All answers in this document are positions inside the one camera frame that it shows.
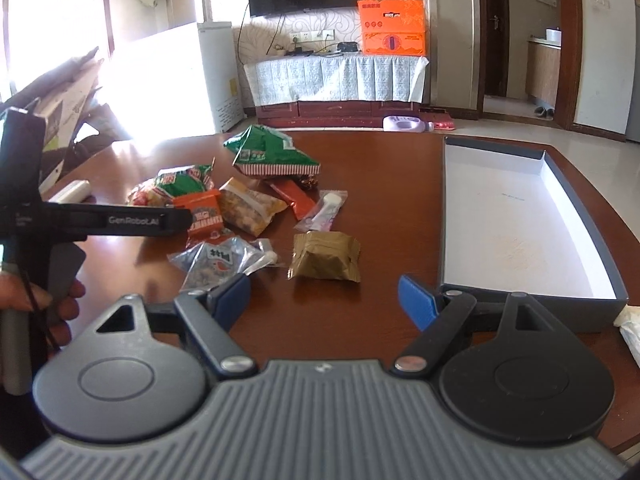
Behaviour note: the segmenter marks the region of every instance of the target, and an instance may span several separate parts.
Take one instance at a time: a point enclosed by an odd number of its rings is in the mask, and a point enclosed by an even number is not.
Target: orange snack package
[[[274,178],[266,182],[291,206],[298,220],[302,220],[316,206],[316,202],[311,200],[290,178]]]
[[[207,239],[217,240],[226,235],[218,205],[219,196],[220,192],[217,189],[211,189],[174,198],[175,207],[187,208],[193,215],[193,223],[187,231],[187,247]]]

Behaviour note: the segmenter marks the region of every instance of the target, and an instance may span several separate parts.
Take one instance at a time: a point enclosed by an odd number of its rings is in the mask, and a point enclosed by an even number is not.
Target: human hand
[[[40,308],[47,308],[52,301],[51,295],[39,286],[31,284],[33,296]],[[75,280],[69,289],[69,295],[58,304],[56,311],[62,322],[50,326],[51,333],[60,346],[71,342],[71,330],[65,321],[78,317],[80,307],[77,298],[82,298],[86,290],[84,285]],[[31,312],[31,302],[19,276],[8,272],[0,272],[0,310],[14,308]]]

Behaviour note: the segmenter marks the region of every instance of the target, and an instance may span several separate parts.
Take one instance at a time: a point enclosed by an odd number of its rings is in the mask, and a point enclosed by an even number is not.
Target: green snack bag
[[[154,184],[171,197],[201,193],[207,190],[204,179],[210,170],[211,166],[206,165],[161,170]]]
[[[252,124],[224,145],[236,154],[236,169],[247,176],[266,178],[320,173],[320,164],[297,150],[291,137],[268,126]]]

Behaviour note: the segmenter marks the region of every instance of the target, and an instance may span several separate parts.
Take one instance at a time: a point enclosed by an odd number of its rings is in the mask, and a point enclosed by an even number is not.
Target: tv stand
[[[389,115],[420,116],[420,103],[402,101],[296,101],[255,107],[273,128],[382,128]]]

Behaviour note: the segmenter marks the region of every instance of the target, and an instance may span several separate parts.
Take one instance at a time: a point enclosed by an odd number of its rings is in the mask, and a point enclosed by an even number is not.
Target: patterned wallpaper
[[[207,0],[208,18],[217,22],[232,22],[234,28],[234,39],[236,49],[239,52],[238,75],[240,77],[240,88],[242,92],[242,104],[245,107],[252,107],[254,102],[251,98],[249,85],[244,76],[242,63],[254,62],[266,56],[267,49],[271,43],[276,28],[278,17],[273,18],[251,18],[249,10],[244,17],[242,26],[242,37],[238,47],[238,32],[242,16],[249,0]],[[360,41],[360,18],[357,9],[323,9],[313,12],[296,12],[284,15],[284,23],[281,22],[279,30],[273,44],[280,44],[289,48],[290,32],[300,32],[304,30],[321,30],[326,28],[335,29],[335,40],[338,41]],[[305,43],[305,48],[319,50],[324,47],[324,42]]]

